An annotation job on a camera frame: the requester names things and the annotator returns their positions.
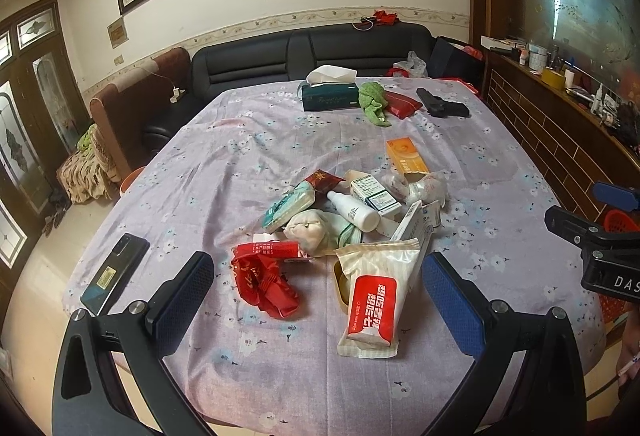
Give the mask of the white tissue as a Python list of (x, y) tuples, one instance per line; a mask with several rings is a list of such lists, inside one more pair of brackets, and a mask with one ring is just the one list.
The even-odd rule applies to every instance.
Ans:
[(437, 202), (443, 208), (448, 200), (446, 180), (437, 173), (388, 173), (382, 177), (383, 185), (390, 193), (407, 205), (416, 201), (425, 204)]

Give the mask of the wooden brick-pattern cabinet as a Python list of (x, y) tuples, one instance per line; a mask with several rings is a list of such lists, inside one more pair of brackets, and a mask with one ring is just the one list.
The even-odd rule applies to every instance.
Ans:
[(480, 98), (548, 182), (563, 208), (602, 222), (610, 207), (592, 192), (597, 182), (639, 187), (639, 161), (565, 92), (518, 62), (488, 50)]

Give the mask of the yellow round container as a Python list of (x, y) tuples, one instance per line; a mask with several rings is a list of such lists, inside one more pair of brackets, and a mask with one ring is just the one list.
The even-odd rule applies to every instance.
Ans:
[(344, 312), (344, 314), (347, 314), (349, 303), (349, 284), (348, 279), (344, 275), (342, 265), (338, 260), (334, 263), (333, 275), (338, 304), (340, 305), (341, 311)]

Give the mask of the beige wrapper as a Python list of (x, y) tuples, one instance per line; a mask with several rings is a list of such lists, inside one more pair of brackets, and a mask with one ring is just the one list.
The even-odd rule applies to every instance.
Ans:
[(314, 208), (293, 216), (283, 233), (311, 257), (333, 256), (339, 248), (362, 242), (362, 231), (340, 214)]

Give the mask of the white cigarette box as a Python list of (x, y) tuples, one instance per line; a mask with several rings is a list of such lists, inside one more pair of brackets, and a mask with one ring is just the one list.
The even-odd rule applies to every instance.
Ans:
[(350, 193), (382, 217), (393, 218), (402, 208), (401, 203), (371, 175), (359, 177), (351, 182)]

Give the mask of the black leather sofa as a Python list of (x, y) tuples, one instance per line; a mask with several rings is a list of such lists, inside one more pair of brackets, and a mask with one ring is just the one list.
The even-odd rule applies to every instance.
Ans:
[(191, 60), (186, 92), (142, 126), (142, 144), (155, 156), (226, 90), (303, 80), (326, 64), (355, 70), (360, 76), (383, 75), (407, 59), (409, 52), (428, 60), (435, 43), (425, 26), (400, 22), (369, 31), (350, 24), (314, 26), (204, 47)]

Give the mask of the teal tissue packet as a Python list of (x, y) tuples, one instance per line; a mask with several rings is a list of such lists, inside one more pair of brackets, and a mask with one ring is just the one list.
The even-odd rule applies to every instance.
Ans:
[(293, 216), (310, 208), (315, 200), (314, 186), (303, 180), (268, 208), (262, 218), (262, 229), (267, 234), (272, 234), (284, 227)]

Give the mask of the red pouch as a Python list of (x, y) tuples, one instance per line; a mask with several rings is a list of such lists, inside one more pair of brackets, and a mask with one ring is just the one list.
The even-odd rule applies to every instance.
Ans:
[(387, 101), (386, 110), (400, 120), (414, 115), (416, 111), (423, 108), (423, 104), (419, 101), (406, 95), (398, 94), (398, 92), (386, 90), (384, 92), (384, 98)]

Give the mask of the red plastic mesh basket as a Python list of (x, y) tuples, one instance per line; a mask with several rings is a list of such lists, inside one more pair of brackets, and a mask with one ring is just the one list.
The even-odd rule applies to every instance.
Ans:
[[(606, 232), (613, 234), (638, 234), (637, 218), (637, 214), (609, 210), (604, 215), (603, 227)], [(629, 268), (629, 254), (608, 254), (605, 256), (605, 260), (606, 269), (598, 287), (603, 321), (609, 323), (626, 312), (625, 302), (628, 300), (628, 296), (634, 294), (631, 291), (631, 280), (637, 278), (639, 271)]]

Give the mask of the red white wet-wipe pack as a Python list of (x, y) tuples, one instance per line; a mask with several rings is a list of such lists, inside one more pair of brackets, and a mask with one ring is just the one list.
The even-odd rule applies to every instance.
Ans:
[(349, 288), (347, 324), (337, 344), (340, 356), (397, 355), (398, 323), (420, 254), (416, 238), (353, 244), (336, 251)]

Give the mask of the wooden glass door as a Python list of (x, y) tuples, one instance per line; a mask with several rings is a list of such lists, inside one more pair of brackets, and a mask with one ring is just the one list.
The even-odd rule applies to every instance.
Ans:
[(63, 207), (56, 173), (90, 122), (58, 0), (1, 20), (1, 270), (17, 278)]

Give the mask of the orange cardboard box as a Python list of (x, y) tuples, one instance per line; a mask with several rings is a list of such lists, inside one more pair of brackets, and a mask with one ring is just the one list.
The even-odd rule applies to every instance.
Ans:
[(426, 175), (430, 169), (409, 137), (386, 141), (386, 151), (395, 170), (399, 174)]

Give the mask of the white plastic bottle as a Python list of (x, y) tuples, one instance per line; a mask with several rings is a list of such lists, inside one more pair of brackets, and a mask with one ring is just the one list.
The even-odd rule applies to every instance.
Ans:
[(377, 211), (349, 194), (331, 190), (326, 194), (326, 197), (338, 214), (362, 232), (371, 232), (380, 223), (381, 216)]

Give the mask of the floral lilac tablecloth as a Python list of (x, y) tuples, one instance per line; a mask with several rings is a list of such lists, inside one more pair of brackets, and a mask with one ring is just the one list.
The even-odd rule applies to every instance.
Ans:
[(274, 204), (317, 170), (384, 180), (387, 144), (412, 141), (442, 196), (431, 247), (490, 298), (519, 312), (563, 308), (582, 366), (604, 351), (597, 297), (580, 285), (576, 248), (544, 226), (555, 195), (518, 139), (465, 86), (427, 81), (465, 104), (467, 118), (418, 111), (380, 127), (358, 109), (307, 112), (295, 83), (228, 90), (183, 126), (118, 201), (81, 256), (63, 295), (72, 312), (124, 234), (148, 241), (115, 304), (147, 300), (196, 251), (215, 281), (166, 364), (206, 418), (275, 435), (417, 435), (471, 360), (422, 286), (402, 308), (396, 356), (344, 357), (347, 324), (334, 252), (360, 233), (318, 196), (281, 227)]

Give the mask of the green crumpled cloth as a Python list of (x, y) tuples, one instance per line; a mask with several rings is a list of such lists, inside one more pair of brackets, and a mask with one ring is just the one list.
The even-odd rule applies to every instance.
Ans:
[(358, 102), (364, 115), (373, 125), (390, 127), (390, 121), (385, 115), (388, 101), (385, 98), (385, 89), (380, 83), (361, 83), (358, 90)]

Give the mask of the red plastic bag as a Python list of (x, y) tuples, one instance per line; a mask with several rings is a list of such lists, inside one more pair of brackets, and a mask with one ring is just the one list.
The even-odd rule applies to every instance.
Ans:
[(232, 248), (231, 269), (239, 296), (272, 318), (285, 319), (300, 306), (298, 293), (281, 272), (287, 260), (306, 260), (295, 241), (242, 243)]

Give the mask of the black smartphone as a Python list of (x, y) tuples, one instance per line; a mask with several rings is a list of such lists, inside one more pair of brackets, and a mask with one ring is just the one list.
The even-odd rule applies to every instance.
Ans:
[(106, 314), (126, 288), (149, 247), (149, 241), (123, 234), (82, 293), (82, 306), (94, 316)]

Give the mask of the dark green tissue box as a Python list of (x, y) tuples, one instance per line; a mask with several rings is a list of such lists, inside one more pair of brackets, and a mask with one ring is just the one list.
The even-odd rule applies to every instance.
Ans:
[(359, 88), (350, 84), (317, 84), (303, 82), (299, 97), (305, 111), (333, 111), (359, 107)]

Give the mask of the patterned blanket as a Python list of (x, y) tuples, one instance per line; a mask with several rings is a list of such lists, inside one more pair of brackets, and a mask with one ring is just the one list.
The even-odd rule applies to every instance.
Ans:
[(120, 177), (96, 124), (79, 138), (76, 150), (56, 171), (56, 178), (73, 204), (118, 198)]

